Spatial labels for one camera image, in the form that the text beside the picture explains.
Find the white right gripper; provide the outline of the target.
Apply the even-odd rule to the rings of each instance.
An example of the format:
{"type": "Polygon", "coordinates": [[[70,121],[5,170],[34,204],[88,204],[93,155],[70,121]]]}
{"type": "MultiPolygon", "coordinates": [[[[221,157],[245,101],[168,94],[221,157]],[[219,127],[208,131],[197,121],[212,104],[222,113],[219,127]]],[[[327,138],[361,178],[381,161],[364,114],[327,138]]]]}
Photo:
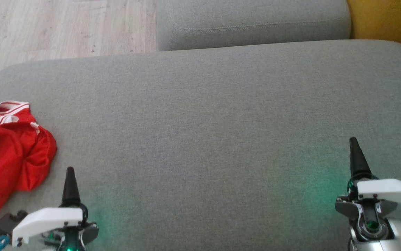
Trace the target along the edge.
{"type": "MultiPolygon", "coordinates": [[[[351,178],[371,178],[358,143],[350,138],[351,178]]],[[[401,204],[401,181],[395,178],[349,182],[348,194],[336,198],[336,211],[349,221],[349,243],[401,243],[401,221],[387,216],[401,204]]]]}

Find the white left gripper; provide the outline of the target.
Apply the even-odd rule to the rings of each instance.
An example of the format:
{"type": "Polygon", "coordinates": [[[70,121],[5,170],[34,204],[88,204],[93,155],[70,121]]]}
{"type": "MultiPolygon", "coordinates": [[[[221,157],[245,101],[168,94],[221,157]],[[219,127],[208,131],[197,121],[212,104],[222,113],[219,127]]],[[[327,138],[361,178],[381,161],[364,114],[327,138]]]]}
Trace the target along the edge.
{"type": "Polygon", "coordinates": [[[20,247],[34,236],[52,233],[53,238],[44,237],[44,244],[55,246],[55,251],[87,251],[86,245],[98,237],[99,227],[87,221],[87,211],[80,204],[75,170],[67,167],[62,207],[47,207],[25,216],[12,230],[12,246],[20,247]]]}

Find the red basketball jersey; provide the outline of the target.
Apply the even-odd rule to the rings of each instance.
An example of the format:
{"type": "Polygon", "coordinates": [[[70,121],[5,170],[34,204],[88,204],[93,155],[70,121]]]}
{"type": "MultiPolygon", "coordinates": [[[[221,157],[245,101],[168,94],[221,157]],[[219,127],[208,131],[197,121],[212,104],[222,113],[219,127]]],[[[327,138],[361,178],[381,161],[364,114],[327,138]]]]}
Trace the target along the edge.
{"type": "Polygon", "coordinates": [[[31,191],[42,184],[56,152],[53,135],[41,126],[0,125],[0,210],[13,192],[31,191]]]}

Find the large grey sofa seat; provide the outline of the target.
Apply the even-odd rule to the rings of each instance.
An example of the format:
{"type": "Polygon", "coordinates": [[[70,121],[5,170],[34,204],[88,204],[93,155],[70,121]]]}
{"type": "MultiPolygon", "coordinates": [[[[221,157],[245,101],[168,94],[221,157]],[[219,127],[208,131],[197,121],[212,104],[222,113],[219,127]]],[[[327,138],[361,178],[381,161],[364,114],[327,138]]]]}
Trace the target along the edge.
{"type": "Polygon", "coordinates": [[[17,64],[0,102],[29,102],[57,154],[0,211],[61,202],[75,169],[88,251],[347,251],[334,202],[350,137],[401,180],[401,44],[314,41],[17,64]]]}

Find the grey sofa cushion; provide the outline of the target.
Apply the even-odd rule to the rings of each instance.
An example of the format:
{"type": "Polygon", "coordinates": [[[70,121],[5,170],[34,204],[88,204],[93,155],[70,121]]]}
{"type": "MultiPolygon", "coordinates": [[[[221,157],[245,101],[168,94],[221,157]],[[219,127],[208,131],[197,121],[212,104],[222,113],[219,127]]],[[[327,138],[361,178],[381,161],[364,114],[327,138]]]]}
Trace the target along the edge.
{"type": "Polygon", "coordinates": [[[158,0],[157,49],[348,39],[347,0],[158,0]]]}

